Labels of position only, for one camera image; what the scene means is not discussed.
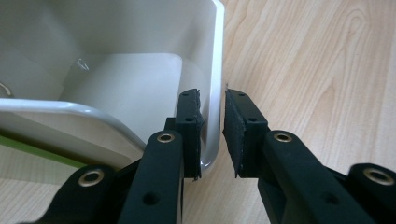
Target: screw hole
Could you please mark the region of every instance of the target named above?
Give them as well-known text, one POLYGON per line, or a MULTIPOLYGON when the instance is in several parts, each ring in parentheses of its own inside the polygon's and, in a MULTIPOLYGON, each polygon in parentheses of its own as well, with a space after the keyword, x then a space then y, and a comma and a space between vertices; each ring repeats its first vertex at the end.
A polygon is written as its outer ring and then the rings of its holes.
POLYGON ((292 138, 290 135, 286 134, 286 133, 276 133, 274 134, 274 138, 278 141, 278 142, 291 142, 292 138))
POLYGON ((143 203, 146 205, 155 205, 160 201, 160 195, 158 193, 149 192, 143 196, 143 203))
POLYGON ((170 133, 163 133, 157 137, 157 140, 162 143, 172 142, 174 139, 175 137, 170 133))
POLYGON ((371 175, 377 179, 380 179, 382 181, 386 181, 387 177, 385 175, 379 174, 379 173, 371 173, 371 175))
POLYGON ((94 181, 97 180, 99 178, 99 174, 97 173, 92 173, 92 174, 88 174, 84 177, 85 181, 94 181))
POLYGON ((325 203, 337 205, 340 203, 337 196, 330 192, 325 192, 322 194, 322 199, 325 203))

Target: brass grommet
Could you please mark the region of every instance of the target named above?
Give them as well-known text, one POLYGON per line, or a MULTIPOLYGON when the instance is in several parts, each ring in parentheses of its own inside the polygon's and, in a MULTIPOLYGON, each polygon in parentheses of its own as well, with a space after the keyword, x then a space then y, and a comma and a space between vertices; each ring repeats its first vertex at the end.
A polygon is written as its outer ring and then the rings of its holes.
POLYGON ((87 188, 99 184, 104 177, 105 173, 101 169, 90 170, 79 178, 78 183, 80 186, 87 188), (87 178, 89 175, 95 175, 95 177, 93 179, 87 178))
POLYGON ((284 143, 288 143, 291 142, 291 140, 293 140, 293 138, 287 133, 275 133, 274 138, 276 141, 284 142, 284 143))
POLYGON ((169 143, 172 142, 175 139, 175 136, 172 135, 171 133, 162 133, 158 135, 157 141, 162 142, 162 143, 169 143))
POLYGON ((391 186, 395 183, 395 180, 390 175, 375 168, 366 168, 363 173, 371 181, 380 185, 391 186))

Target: wood grain surface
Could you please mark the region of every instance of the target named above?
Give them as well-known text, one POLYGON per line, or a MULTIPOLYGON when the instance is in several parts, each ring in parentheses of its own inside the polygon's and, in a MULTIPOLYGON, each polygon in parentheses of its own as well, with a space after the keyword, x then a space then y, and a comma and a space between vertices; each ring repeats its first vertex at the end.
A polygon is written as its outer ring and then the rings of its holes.
MULTIPOLYGON (((223 4, 224 90, 247 93, 271 129, 297 134, 334 170, 396 171, 396 1, 223 4)), ((257 180, 234 178, 223 137, 204 175, 185 181, 184 223, 269 223, 257 180)), ((0 179, 0 223, 40 217, 57 188, 0 179)))

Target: white plastic bin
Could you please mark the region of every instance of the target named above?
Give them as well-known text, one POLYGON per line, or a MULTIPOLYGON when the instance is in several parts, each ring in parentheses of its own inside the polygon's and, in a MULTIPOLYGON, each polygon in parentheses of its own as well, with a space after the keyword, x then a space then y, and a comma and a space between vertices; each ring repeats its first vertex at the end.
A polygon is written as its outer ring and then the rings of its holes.
POLYGON ((217 0, 9 0, 0 6, 0 131, 123 167, 201 93, 202 169, 219 148, 217 0))

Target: wooden table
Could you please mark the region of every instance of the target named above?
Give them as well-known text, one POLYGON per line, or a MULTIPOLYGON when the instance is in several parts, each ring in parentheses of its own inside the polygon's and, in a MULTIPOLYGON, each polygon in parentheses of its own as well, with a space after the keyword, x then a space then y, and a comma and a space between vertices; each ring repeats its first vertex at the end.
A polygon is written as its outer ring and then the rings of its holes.
MULTIPOLYGON (((395 1, 223 3, 224 89, 249 94, 271 129, 297 134, 334 170, 396 171, 395 1)), ((0 179, 0 222, 39 217, 57 188, 0 179)), ((234 178, 223 137, 211 170, 186 181, 183 220, 269 222, 257 180, 234 178)))

